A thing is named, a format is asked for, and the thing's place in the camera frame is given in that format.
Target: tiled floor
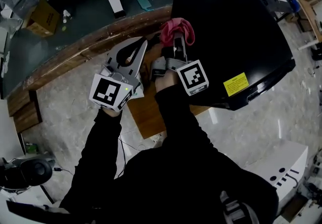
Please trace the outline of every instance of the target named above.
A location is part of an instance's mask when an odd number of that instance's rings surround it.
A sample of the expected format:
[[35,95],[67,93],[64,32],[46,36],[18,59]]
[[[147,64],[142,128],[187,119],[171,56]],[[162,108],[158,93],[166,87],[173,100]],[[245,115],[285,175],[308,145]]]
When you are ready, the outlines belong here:
[[[309,50],[296,51],[307,34],[295,24],[280,23],[296,61],[296,68],[273,89],[260,95],[248,106],[235,111],[211,109],[197,116],[201,127],[221,152],[241,167],[269,154],[280,138],[309,146],[309,157],[321,145],[319,85],[322,73],[312,77]],[[98,107],[88,100],[93,74],[99,72],[105,55],[100,55],[57,78],[37,91],[43,123],[24,132],[29,142],[38,143],[42,151],[56,156],[57,163],[74,172]],[[160,137],[143,140],[128,110],[122,117],[121,137],[127,160],[137,150],[151,148]],[[118,173],[123,169],[119,146]],[[72,176],[57,172],[45,184],[54,200],[61,200],[70,188]]]

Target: yellow warning label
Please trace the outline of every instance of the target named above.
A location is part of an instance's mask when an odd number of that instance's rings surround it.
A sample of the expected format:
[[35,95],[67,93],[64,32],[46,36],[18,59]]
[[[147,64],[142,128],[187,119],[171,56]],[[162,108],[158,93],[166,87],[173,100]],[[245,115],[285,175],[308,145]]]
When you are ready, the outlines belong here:
[[228,96],[230,97],[231,95],[234,95],[235,93],[238,93],[239,91],[248,87],[249,83],[247,81],[245,73],[241,73],[236,77],[225,81],[223,85],[225,85]]

